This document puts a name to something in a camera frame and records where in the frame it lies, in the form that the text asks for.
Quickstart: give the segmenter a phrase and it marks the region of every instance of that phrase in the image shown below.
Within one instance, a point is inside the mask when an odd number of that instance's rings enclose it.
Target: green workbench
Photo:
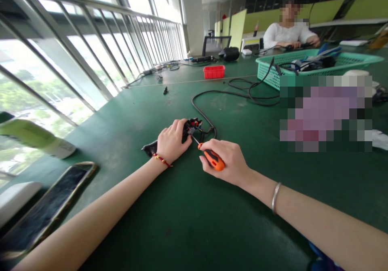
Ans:
[[[365,53],[388,60],[388,49]],[[386,60],[368,70],[388,86]],[[188,66],[163,71],[162,83],[153,75],[143,78],[68,135],[77,154],[62,161],[41,158],[7,186],[33,180],[47,189],[68,166],[96,162],[100,169],[65,221],[70,219],[145,163],[149,158],[140,148],[174,119],[203,119],[191,105],[193,96],[238,91],[228,86],[228,78],[257,80],[254,57],[225,66],[225,78],[218,80],[205,80],[202,68]],[[166,86],[169,92],[163,95]],[[277,91],[262,84],[252,93],[272,96]],[[388,232],[386,151],[287,153],[279,146],[279,105],[257,106],[220,93],[202,95],[196,104],[216,125],[219,139],[240,144],[251,168]],[[388,104],[373,108],[374,129],[388,132],[387,120]],[[306,239],[251,195],[204,173],[199,155],[193,144],[160,175],[82,269],[306,270],[315,258]]]

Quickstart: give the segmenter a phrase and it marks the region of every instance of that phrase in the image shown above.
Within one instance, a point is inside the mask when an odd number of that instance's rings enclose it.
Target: red plastic box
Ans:
[[[224,72],[225,72],[225,66],[210,66],[210,67],[203,68],[205,79],[223,78]]]

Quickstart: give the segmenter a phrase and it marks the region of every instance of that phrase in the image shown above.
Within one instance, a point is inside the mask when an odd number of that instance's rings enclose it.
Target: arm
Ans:
[[[311,30],[308,29],[307,26],[303,25],[303,28],[300,32],[299,39],[302,43],[310,43],[314,47],[319,47],[321,45],[321,41],[319,40],[319,37],[313,33]]]
[[[263,37],[265,49],[270,49],[278,44],[278,42],[275,40],[275,36],[276,36],[276,24],[273,23],[267,28]]]
[[[270,48],[273,48],[275,46],[278,46],[278,47],[286,47],[288,45],[292,45],[295,49],[299,48],[301,46],[301,43],[298,42],[298,41],[289,41],[289,42],[278,42],[275,40],[275,36],[276,36],[276,23],[273,23],[271,24],[265,34],[264,34],[264,37],[263,37],[263,41],[264,41],[264,48],[265,49],[270,49]]]
[[[182,144],[183,125],[175,120],[158,137],[157,153],[168,163],[191,144]],[[151,158],[138,170],[66,222],[29,253],[13,270],[77,270],[93,253],[143,191],[167,166]]]
[[[202,145],[201,150],[204,149],[214,150],[226,165],[223,171],[217,172],[200,157],[205,172],[239,186],[272,207],[277,183],[250,169],[237,144],[211,140]],[[386,270],[386,233],[283,185],[276,198],[275,210],[341,268]]]

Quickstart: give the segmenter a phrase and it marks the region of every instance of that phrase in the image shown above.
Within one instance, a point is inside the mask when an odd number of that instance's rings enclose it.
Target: smartphone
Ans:
[[[69,167],[1,239],[1,259],[13,259],[28,253],[47,238],[96,169],[94,162]]]

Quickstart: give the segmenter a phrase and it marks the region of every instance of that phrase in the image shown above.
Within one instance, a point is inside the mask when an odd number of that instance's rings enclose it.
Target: red string bracelet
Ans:
[[[158,154],[155,153],[155,154],[153,154],[152,156],[155,157],[156,160],[158,160],[158,159],[161,160],[162,163],[163,163],[163,164],[166,164],[168,168],[173,167],[172,165],[168,164],[168,163],[166,162],[166,160],[164,160],[164,159],[163,159],[161,156],[159,156]]]

